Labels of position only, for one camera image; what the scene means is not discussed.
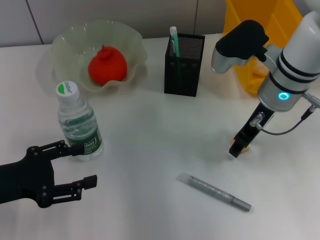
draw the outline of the green bottle label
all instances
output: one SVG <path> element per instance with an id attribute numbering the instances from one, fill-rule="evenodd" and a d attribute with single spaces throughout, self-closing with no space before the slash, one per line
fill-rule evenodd
<path id="1" fill-rule="evenodd" d="M 89 155 L 94 153 L 100 147 L 102 141 L 99 132 L 99 128 L 96 127 L 94 133 L 92 133 L 89 137 L 86 137 L 81 140 L 74 140 L 71 138 L 66 138 L 68 143 L 72 146 L 74 144 L 83 144 L 84 145 L 84 155 Z"/>

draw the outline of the green pen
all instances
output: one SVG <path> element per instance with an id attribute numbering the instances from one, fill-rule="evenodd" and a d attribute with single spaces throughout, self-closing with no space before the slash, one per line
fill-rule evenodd
<path id="1" fill-rule="evenodd" d="M 173 39 L 175 56 L 180 57 L 178 32 L 177 32 L 177 28 L 175 26 L 170 27 L 170 35 L 171 35 L 171 38 Z"/>

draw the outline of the transparent bowl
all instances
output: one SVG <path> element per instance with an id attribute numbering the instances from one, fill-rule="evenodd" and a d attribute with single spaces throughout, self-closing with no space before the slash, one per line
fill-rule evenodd
<path id="1" fill-rule="evenodd" d="M 101 86 L 90 79 L 88 65 L 102 45 L 114 47 L 124 56 L 127 74 L 123 81 L 112 80 Z M 95 20 L 71 26 L 57 36 L 51 46 L 51 58 L 55 78 L 59 82 L 73 81 L 88 91 L 96 92 L 130 82 L 137 65 L 147 59 L 147 52 L 141 34 L 133 28 L 116 21 Z"/>

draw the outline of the table surface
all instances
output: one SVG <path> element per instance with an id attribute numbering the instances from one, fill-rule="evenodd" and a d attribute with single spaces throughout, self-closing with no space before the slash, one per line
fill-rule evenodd
<path id="1" fill-rule="evenodd" d="M 220 34 L 206 35 L 197 97 L 164 94 L 168 38 L 144 39 L 144 66 L 127 85 L 87 95 L 95 110 L 103 155 L 94 161 L 52 161 L 55 183 L 97 174 L 81 201 L 41 209 L 30 199 L 0 205 L 4 240 L 318 240 L 320 237 L 319 119 L 315 112 L 292 133 L 260 134 L 232 158 L 231 139 L 258 100 L 233 69 L 211 70 Z M 30 146 L 64 139 L 57 119 L 50 45 L 0 48 L 0 164 Z M 310 89 L 320 96 L 320 83 Z M 301 99 L 266 127 L 292 127 L 309 107 Z M 250 212 L 176 180 L 200 178 L 252 204 Z"/>

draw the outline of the pen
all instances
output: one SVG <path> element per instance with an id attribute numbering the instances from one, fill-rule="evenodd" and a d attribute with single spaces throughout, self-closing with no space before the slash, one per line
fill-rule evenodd
<path id="1" fill-rule="evenodd" d="M 244 210 L 246 212 L 249 212 L 251 209 L 251 205 L 240 200 L 239 198 L 236 198 L 235 196 L 222 191 L 221 189 L 210 185 L 209 183 L 206 183 L 199 178 L 196 178 L 194 176 L 191 176 L 187 173 L 182 173 L 177 177 L 178 180 L 181 182 L 188 184 L 206 194 L 209 194 L 217 199 L 220 199 L 228 204 L 231 204 L 241 210 Z"/>
<path id="2" fill-rule="evenodd" d="M 173 44 L 174 44 L 175 56 L 180 57 L 178 32 L 177 32 L 177 28 L 175 26 L 170 27 L 170 35 L 171 35 L 171 38 L 172 38 Z"/>

